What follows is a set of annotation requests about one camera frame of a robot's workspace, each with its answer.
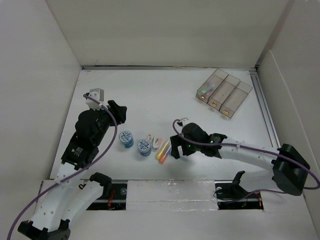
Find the green highlighter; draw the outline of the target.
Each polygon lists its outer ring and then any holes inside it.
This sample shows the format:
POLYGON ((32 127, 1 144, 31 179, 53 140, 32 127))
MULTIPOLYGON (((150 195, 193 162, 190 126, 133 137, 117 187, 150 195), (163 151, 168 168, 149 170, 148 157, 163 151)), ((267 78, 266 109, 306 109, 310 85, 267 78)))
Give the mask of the green highlighter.
POLYGON ((201 93, 205 94, 205 95, 208 95, 211 91, 207 91, 207 88, 208 88, 208 86, 206 88, 202 89, 201 93))

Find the orange highlighter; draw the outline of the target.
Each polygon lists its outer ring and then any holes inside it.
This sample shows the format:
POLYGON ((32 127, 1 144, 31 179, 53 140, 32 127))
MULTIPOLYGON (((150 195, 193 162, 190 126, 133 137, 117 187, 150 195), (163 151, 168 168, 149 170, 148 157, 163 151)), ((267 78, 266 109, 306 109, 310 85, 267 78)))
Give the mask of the orange highlighter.
POLYGON ((162 164, 165 162, 167 156, 171 154, 171 149, 172 149, 172 146, 170 145, 170 146, 166 149, 165 153, 163 153, 162 156, 160 157, 160 159, 158 160, 158 163, 159 163, 159 164, 162 165, 162 164))

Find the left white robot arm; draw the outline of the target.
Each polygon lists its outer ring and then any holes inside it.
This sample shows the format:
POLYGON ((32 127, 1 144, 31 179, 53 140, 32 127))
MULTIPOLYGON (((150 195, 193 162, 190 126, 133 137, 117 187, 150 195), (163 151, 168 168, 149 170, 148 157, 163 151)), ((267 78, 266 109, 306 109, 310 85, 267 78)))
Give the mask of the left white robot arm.
POLYGON ((88 110, 75 124, 75 132, 67 145, 54 184, 41 192, 45 199, 38 211, 22 221, 18 232, 31 240, 67 240, 73 222, 98 198, 107 198, 112 191, 112 179, 96 172, 77 193, 83 175, 106 154, 99 154, 99 145, 109 127, 117 128, 126 121, 127 107, 109 100, 107 105, 88 97, 88 110))

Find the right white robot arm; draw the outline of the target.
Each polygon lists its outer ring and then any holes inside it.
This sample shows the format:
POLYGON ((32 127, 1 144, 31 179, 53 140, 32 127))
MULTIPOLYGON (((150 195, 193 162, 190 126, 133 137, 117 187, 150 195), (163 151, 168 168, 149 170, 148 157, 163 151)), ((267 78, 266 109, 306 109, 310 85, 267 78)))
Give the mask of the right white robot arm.
POLYGON ((258 148, 224 134, 208 134, 193 122, 185 124, 176 119, 172 125, 181 127, 170 137, 171 155, 175 159, 200 152, 207 157, 239 161, 262 169, 254 173, 238 171, 230 183, 217 187, 215 194, 220 200, 237 201, 260 191, 300 196, 306 189, 310 165, 292 145, 258 148))

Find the yellow highlighter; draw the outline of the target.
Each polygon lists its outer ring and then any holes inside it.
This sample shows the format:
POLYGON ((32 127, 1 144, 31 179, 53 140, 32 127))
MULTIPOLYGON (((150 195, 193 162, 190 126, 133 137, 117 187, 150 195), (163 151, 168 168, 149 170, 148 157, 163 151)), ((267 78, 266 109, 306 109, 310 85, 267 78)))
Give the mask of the yellow highlighter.
POLYGON ((157 161, 160 160, 160 158, 162 157, 162 155, 164 154, 165 150, 167 149, 168 145, 169 145, 170 141, 169 140, 166 140, 162 146, 159 148, 157 154, 155 155, 155 159, 157 161))

